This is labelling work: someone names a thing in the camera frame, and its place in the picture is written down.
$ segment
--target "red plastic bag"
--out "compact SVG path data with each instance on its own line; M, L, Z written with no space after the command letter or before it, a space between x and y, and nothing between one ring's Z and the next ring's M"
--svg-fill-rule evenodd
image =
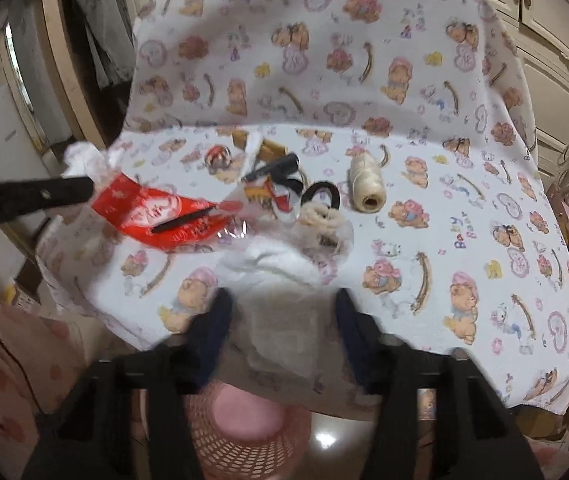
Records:
M152 234L155 225L188 213L217 205L212 215L189 222L170 231ZM232 216L242 209L242 203L226 200L221 204L193 199L143 187L120 173L98 195L92 208L122 234L162 251L182 244L202 242L225 229Z

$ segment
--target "black marker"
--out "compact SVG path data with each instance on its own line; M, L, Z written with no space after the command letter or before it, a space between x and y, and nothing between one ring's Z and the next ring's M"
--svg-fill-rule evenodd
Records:
M253 182L261 176L271 174L273 171L277 171L282 176L287 176L298 171L298 166L298 156L295 153L288 153L273 162L260 166L257 170L247 173L241 178L241 181L245 183Z
M182 215L177 218L167 220L166 222L162 222L162 224L158 224L152 227L151 233L156 235L183 226L184 224L188 224L189 222L193 222L194 220L202 218L203 216L209 215L209 213L215 208L216 206L212 205L209 207L205 207L204 209L199 209L198 211L193 211L192 213L187 213L186 215Z

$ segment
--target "bear print fabric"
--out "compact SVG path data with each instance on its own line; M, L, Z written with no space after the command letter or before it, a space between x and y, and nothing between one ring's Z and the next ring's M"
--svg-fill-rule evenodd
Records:
M223 199L259 131L330 180L354 229L346 261L314 260L381 328L418 349L463 347L507 406L569 403L569 254L537 172L535 125L513 40L487 0L152 0L120 170L146 186ZM351 206L347 171L369 152L387 203ZM247 195L276 211L274 190ZM84 207L39 244L57 301L137 348L183 332L218 286L224 244L165 254ZM250 370L230 345L222 380L339 416L370 418L327 318L311 383Z

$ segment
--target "electrical cable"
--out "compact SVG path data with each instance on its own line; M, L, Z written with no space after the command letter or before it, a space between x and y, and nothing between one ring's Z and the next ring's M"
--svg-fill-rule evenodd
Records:
M2 347L2 349L7 353L7 355L10 357L10 359L18 366L18 368L20 368L20 372L22 372L22 375L24 377L24 380L26 381L26 386L29 388L29 393L31 393L31 396L33 397L34 403L36 405L36 408L38 409L38 411L42 414L45 413L45 411L42 409L42 406L40 405L40 402L38 402L38 399L36 397L36 393L34 392L33 386L31 386L31 381L29 380L28 375L26 374L26 370L24 370L24 367L22 365L22 363L18 360L17 357L15 357L10 350L7 348L7 346L4 344L4 341L2 341L2 339L0 338L0 346Z

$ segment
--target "spool of thread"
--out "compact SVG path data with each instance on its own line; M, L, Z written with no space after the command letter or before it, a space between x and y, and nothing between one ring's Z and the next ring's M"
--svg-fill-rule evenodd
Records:
M354 207L363 213L377 213L387 202L380 166L369 153L354 156L349 170Z

